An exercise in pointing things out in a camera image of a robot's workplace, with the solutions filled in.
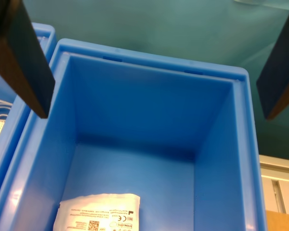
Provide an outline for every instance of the white sachet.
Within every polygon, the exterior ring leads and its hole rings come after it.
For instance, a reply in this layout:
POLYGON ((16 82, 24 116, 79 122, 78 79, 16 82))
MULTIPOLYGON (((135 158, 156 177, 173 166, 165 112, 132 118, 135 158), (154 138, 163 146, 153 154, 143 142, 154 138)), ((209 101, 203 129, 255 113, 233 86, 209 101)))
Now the white sachet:
POLYGON ((53 231, 139 231, 140 197, 100 194, 62 201, 53 231))

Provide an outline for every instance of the ce mark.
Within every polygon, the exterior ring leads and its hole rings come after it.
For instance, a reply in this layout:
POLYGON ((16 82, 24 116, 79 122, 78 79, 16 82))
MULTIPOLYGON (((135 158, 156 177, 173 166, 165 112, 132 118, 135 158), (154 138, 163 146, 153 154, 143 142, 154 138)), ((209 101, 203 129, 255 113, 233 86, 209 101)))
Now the ce mark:
MULTIPOLYGON (((126 216, 123 216, 124 218, 123 218, 123 222, 125 222, 126 221, 126 216)), ((119 216, 119 218, 118 218, 118 221, 121 221, 122 220, 122 217, 121 216, 119 216)))

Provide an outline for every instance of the adjacent blue bin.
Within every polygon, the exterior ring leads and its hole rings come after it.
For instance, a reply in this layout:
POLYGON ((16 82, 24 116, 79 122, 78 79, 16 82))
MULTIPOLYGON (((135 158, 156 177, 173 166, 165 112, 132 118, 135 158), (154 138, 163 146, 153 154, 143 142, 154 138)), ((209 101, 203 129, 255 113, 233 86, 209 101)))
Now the adjacent blue bin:
POLYGON ((48 119, 32 111, 0 231, 52 230, 62 200, 141 197, 140 230, 265 231, 246 70, 63 39, 48 119))
MULTIPOLYGON (((50 62, 56 46, 55 31, 52 26, 33 23, 39 43, 46 59, 50 62)), ((30 113, 30 108, 17 96, 13 90, 0 77, 0 100, 13 102, 13 106, 5 121, 0 134, 0 187, 8 170, 12 156, 18 144, 21 133, 30 113)))

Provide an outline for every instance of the teal floor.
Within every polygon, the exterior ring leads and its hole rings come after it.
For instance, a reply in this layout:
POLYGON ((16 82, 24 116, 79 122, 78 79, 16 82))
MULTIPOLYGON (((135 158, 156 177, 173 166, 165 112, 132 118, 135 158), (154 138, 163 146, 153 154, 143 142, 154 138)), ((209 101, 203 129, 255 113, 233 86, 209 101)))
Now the teal floor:
POLYGON ((234 0, 24 0, 24 3, 31 20, 54 26, 58 39, 71 38, 247 69, 260 153, 289 158, 289 107, 275 120, 266 122, 255 85, 289 14, 289 6, 279 5, 288 4, 289 0, 254 1, 264 3, 251 5, 234 0))

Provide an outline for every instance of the blue plastic crate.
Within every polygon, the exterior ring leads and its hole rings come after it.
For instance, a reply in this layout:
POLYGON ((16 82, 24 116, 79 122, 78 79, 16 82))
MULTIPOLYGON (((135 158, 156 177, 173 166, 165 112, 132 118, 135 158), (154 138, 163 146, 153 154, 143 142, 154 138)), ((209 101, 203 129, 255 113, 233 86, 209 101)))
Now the blue plastic crate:
POLYGON ((29 115, 0 231, 52 230, 60 201, 100 193, 139 195, 141 231, 266 230, 244 69, 69 39, 50 65, 50 115, 29 115))
MULTIPOLYGON (((55 30, 52 26, 33 23, 39 43, 48 62, 57 44, 55 30)), ((12 102, 10 112, 0 110, 0 114, 9 113, 0 133, 0 187, 8 170, 12 156, 30 113, 30 108, 17 96, 0 77, 0 100, 12 102)))

